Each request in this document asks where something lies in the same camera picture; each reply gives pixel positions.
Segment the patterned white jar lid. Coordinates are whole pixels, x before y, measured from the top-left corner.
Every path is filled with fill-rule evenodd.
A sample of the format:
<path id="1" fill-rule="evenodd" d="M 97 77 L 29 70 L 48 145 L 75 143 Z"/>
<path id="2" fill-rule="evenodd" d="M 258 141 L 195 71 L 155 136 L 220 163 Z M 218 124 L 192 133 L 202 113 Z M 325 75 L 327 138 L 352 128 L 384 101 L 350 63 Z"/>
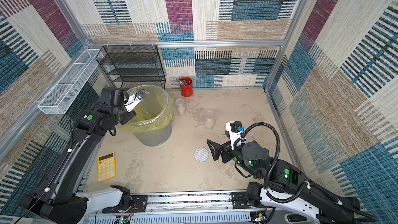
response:
<path id="1" fill-rule="evenodd" d="M 197 162 L 205 162 L 209 158 L 209 152 L 205 147 L 199 147 L 194 151 L 194 158 Z"/>

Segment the grey bin with yellow bag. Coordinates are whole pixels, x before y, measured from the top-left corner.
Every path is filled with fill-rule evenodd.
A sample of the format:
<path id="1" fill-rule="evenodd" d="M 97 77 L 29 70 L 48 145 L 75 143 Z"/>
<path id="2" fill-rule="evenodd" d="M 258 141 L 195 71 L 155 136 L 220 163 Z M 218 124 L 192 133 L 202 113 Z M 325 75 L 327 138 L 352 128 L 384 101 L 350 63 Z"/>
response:
<path id="1" fill-rule="evenodd" d="M 143 145 L 156 147 L 165 143 L 172 133 L 172 99 L 161 87 L 142 85 L 127 90 L 129 96 L 145 92 L 143 99 L 134 108 L 136 116 L 120 126 L 120 129 L 133 134 Z"/>

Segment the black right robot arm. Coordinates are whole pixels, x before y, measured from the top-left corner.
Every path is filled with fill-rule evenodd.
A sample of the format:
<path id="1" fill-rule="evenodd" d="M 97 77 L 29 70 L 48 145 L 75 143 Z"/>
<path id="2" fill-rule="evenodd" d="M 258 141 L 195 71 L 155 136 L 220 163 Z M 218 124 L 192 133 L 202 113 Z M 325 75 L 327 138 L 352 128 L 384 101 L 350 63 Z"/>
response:
<path id="1" fill-rule="evenodd" d="M 269 128 L 276 139 L 274 156 L 256 141 L 247 142 L 247 134 L 255 127 Z M 280 137 L 277 130 L 265 122 L 257 122 L 244 128 L 240 121 L 226 124 L 229 141 L 218 144 L 206 143 L 212 158 L 223 163 L 234 162 L 239 174 L 246 171 L 245 178 L 254 178 L 245 195 L 249 207 L 283 208 L 316 224 L 366 224 L 377 218 L 360 210 L 356 197 L 342 197 L 320 186 L 304 172 L 285 160 L 279 159 Z"/>

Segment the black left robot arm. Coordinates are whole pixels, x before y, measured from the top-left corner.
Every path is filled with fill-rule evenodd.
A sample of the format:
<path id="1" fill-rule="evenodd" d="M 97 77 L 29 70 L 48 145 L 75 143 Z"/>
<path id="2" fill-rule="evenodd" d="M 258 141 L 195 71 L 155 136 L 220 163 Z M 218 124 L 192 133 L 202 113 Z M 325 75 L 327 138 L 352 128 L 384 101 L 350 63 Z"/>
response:
<path id="1" fill-rule="evenodd" d="M 126 124 L 136 116 L 134 108 L 145 93 L 140 90 L 130 95 L 123 89 L 104 88 L 100 100 L 78 115 L 69 141 L 49 174 L 33 194 L 21 198 L 19 206 L 57 224 L 77 224 L 86 215 L 105 208 L 132 210 L 126 187 L 112 185 L 87 194 L 76 194 L 74 188 L 102 138 L 107 133 L 116 135 L 117 124 Z"/>

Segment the medium plastic jar with rice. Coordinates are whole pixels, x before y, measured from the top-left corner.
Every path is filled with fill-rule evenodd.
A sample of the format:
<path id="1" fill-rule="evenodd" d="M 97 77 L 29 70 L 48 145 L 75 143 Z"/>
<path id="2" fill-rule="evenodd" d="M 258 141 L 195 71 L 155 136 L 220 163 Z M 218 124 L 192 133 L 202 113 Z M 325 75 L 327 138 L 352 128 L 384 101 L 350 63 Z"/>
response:
<path id="1" fill-rule="evenodd" d="M 212 110 L 206 110 L 204 113 L 204 127 L 211 130 L 215 125 L 215 113 Z"/>

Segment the small plastic jar with rice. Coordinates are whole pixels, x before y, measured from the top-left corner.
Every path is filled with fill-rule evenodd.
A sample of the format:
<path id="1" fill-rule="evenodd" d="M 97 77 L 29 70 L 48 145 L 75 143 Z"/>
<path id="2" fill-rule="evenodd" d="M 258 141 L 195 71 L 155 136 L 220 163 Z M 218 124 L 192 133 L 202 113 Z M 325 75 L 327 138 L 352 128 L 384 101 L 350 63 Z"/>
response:
<path id="1" fill-rule="evenodd" d="M 183 116 L 186 113 L 185 102 L 184 99 L 177 99 L 175 101 L 177 107 L 177 113 L 179 116 Z"/>

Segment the yellow calculator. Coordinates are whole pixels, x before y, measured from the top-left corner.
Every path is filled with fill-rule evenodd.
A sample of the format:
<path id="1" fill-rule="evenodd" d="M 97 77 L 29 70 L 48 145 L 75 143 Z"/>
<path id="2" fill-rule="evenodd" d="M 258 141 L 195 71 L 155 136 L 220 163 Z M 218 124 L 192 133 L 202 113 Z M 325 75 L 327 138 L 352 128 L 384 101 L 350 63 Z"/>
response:
<path id="1" fill-rule="evenodd" d="M 97 182 L 114 178 L 116 175 L 115 153 L 101 155 L 97 159 Z"/>

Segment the red cup with utensils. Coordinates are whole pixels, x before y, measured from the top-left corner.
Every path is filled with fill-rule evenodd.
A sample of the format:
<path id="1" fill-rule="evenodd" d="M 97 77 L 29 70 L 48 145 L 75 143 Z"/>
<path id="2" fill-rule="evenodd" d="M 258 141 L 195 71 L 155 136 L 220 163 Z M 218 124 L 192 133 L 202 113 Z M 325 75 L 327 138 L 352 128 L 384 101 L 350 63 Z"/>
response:
<path id="1" fill-rule="evenodd" d="M 191 78 L 184 77 L 177 79 L 180 85 L 180 93 L 183 97 L 190 97 L 193 95 L 193 82 Z"/>

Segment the aluminium mounting rail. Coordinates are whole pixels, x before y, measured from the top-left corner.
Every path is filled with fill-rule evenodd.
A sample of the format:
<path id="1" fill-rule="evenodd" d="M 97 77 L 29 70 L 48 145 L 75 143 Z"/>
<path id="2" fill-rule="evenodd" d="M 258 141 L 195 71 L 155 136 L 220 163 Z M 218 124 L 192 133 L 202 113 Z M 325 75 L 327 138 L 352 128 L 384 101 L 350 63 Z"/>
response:
<path id="1" fill-rule="evenodd" d="M 245 208 L 282 208 L 290 213 L 299 214 L 314 223 L 320 223 L 316 217 L 320 208 L 301 198 L 289 203 L 278 203 L 266 195 L 266 190 L 261 189 L 241 203 L 234 199 L 236 191 L 203 191 L 203 192 L 177 192 L 161 195 L 131 195 L 129 189 L 113 185 L 105 190 L 94 191 L 86 194 L 71 195 L 65 201 L 43 205 L 40 214 L 42 217 L 58 224 L 76 224 L 84 216 L 110 208 L 117 213 L 130 212 L 134 206 L 149 205 L 150 209 L 160 211 L 177 211 L 179 209 L 194 209 L 205 211 L 211 208 L 222 207 L 238 208 L 241 204 Z"/>

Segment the white mesh wall basket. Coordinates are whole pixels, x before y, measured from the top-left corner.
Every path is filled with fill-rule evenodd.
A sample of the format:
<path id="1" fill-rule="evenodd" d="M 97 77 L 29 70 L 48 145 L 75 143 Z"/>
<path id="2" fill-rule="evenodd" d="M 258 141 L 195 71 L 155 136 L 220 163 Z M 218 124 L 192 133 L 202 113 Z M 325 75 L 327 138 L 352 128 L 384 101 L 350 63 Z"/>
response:
<path id="1" fill-rule="evenodd" d="M 80 54 L 39 103 L 38 109 L 46 115 L 65 114 L 96 69 L 99 52 L 87 49 Z"/>

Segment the black device on rail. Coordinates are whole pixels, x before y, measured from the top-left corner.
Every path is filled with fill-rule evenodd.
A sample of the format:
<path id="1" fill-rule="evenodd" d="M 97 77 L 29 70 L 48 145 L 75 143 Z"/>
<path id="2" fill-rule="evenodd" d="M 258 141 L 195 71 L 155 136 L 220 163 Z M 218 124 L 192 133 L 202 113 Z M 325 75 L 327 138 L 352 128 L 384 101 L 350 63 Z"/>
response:
<path id="1" fill-rule="evenodd" d="M 309 223 L 310 220 L 308 220 L 306 217 L 301 216 L 299 214 L 286 214 L 284 216 L 284 219 L 287 224 L 304 224 L 304 223 Z"/>

